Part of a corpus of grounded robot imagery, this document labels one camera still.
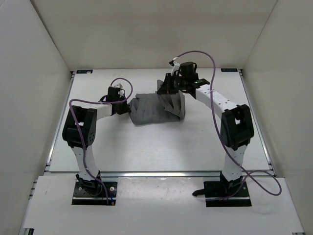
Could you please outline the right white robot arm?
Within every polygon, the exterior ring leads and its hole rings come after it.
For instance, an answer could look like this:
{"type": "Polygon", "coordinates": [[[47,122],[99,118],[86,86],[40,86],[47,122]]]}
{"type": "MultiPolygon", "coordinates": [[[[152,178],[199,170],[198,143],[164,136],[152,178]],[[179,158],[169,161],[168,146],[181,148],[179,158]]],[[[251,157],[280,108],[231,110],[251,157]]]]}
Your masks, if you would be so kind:
{"type": "Polygon", "coordinates": [[[200,79],[196,72],[196,63],[179,64],[172,60],[169,64],[172,66],[172,71],[165,75],[157,94],[178,92],[190,94],[195,100],[211,109],[213,119],[221,120],[220,126],[216,126],[218,137],[225,150],[220,179],[212,188],[197,190],[193,195],[213,193],[214,198],[226,199],[234,195],[243,185],[244,154],[254,136],[250,108],[246,104],[239,105],[230,101],[213,89],[212,82],[200,79]]]}

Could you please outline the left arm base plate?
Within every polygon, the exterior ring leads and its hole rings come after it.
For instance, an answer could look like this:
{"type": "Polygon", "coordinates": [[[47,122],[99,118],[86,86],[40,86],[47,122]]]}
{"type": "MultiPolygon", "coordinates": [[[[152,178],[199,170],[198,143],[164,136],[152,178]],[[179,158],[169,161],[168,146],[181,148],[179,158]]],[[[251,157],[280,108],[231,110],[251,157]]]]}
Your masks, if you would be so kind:
{"type": "Polygon", "coordinates": [[[81,184],[76,180],[72,195],[72,205],[115,206],[118,182],[103,181],[107,194],[100,183],[87,182],[81,184]]]}

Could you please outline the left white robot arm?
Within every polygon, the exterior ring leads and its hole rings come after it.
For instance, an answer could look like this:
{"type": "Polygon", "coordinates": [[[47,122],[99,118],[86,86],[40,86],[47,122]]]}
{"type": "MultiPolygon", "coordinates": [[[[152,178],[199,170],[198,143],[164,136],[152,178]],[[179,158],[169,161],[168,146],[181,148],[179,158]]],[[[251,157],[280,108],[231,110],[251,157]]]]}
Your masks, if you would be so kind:
{"type": "Polygon", "coordinates": [[[80,187],[91,196],[107,193],[93,156],[92,145],[96,137],[96,124],[102,118],[129,112],[125,90],[121,84],[109,86],[108,93],[98,102],[86,103],[88,108],[69,102],[69,112],[62,131],[62,138],[74,152],[79,173],[76,178],[80,187]]]}

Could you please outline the grey pleated skirt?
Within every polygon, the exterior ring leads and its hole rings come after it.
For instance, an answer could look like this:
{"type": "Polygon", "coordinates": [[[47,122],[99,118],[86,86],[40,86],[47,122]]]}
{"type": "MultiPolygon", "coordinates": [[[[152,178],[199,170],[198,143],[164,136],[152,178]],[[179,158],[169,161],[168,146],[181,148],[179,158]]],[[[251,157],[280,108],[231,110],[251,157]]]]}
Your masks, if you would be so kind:
{"type": "Polygon", "coordinates": [[[185,96],[176,94],[136,94],[128,104],[130,119],[136,126],[179,122],[186,113],[185,96]]]}

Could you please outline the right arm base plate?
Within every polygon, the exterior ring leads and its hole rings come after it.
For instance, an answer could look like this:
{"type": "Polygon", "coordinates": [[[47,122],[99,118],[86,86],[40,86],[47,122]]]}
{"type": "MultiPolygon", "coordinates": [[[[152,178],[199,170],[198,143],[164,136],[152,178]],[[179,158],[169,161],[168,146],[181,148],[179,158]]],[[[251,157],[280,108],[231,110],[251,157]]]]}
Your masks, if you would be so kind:
{"type": "Polygon", "coordinates": [[[251,199],[247,187],[244,182],[240,190],[237,188],[225,192],[219,181],[204,181],[205,202],[206,207],[251,207],[251,199]]]}

